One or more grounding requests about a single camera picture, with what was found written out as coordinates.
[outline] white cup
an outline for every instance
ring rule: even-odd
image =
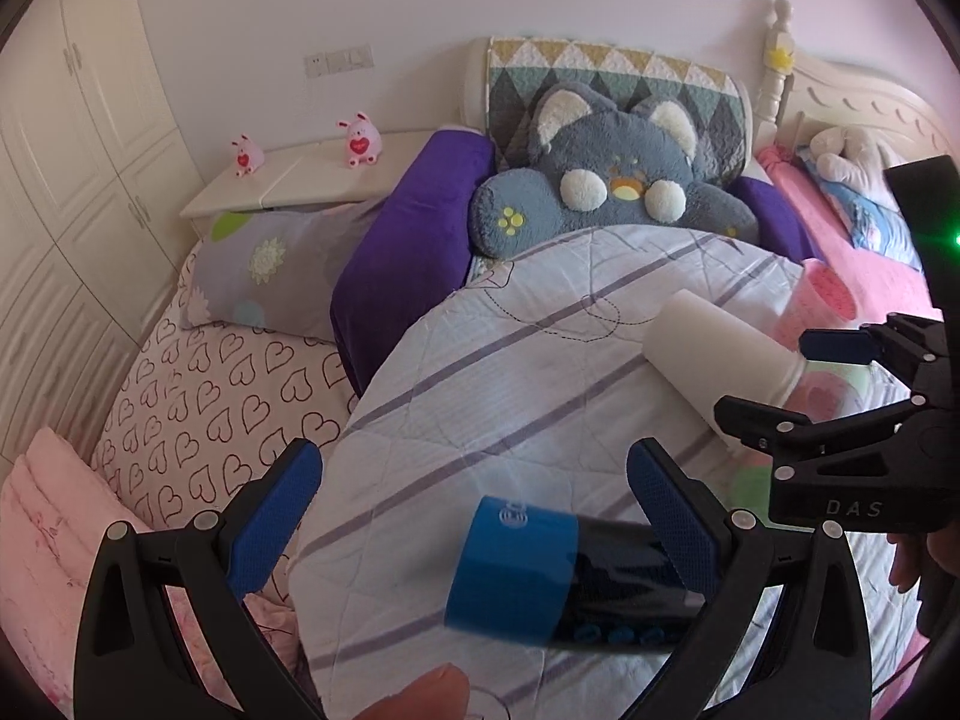
[[[733,395],[779,408],[805,367],[797,352],[689,290],[667,300],[650,323],[643,354],[737,450],[740,440],[723,433],[713,419],[716,402]]]

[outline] quilted headboard cover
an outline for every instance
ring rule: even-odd
[[[697,127],[704,180],[733,180],[751,152],[750,98],[722,70],[654,52],[547,38],[491,38],[486,60],[487,132],[498,170],[528,164],[536,104],[560,81],[585,83],[622,110],[650,95],[680,100]]]

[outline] purple cushion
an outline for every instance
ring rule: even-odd
[[[754,212],[760,228],[760,246],[765,250],[795,263],[811,258],[827,261],[786,197],[773,184],[741,175],[727,191]]]
[[[467,280],[467,206],[493,173],[493,143],[442,130],[403,175],[353,252],[330,300],[350,384],[363,394],[414,322]]]

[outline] wooden headboard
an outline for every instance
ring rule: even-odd
[[[943,120],[922,98],[877,71],[807,55],[790,33],[793,6],[777,0],[774,11],[754,103],[754,153],[771,143],[792,151],[827,127],[860,124],[884,130],[909,160],[938,154],[957,159]],[[789,73],[784,55],[793,56]]]

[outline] white wardrobe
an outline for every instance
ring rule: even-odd
[[[47,424],[89,457],[196,241],[203,189],[136,0],[34,0],[0,52],[0,478]]]

